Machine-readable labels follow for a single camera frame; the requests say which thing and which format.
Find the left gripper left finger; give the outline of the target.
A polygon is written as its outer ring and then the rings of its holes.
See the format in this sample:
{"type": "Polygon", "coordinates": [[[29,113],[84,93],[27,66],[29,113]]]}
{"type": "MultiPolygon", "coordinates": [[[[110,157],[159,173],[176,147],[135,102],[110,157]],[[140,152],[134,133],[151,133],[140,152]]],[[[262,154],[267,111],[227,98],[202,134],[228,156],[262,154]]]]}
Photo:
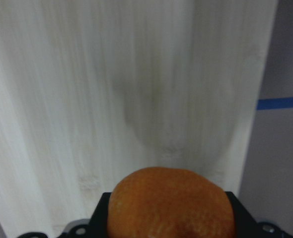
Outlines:
{"type": "Polygon", "coordinates": [[[108,205],[111,193],[102,193],[98,204],[90,218],[91,238],[107,238],[108,205]]]}

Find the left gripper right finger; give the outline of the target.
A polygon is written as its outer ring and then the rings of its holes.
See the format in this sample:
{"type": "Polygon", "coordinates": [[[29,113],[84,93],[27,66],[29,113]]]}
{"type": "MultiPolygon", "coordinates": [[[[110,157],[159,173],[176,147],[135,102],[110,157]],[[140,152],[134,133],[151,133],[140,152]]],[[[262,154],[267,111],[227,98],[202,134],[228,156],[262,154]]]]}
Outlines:
{"type": "Polygon", "coordinates": [[[233,209],[237,238],[256,238],[257,222],[233,192],[225,192],[233,209]]]}

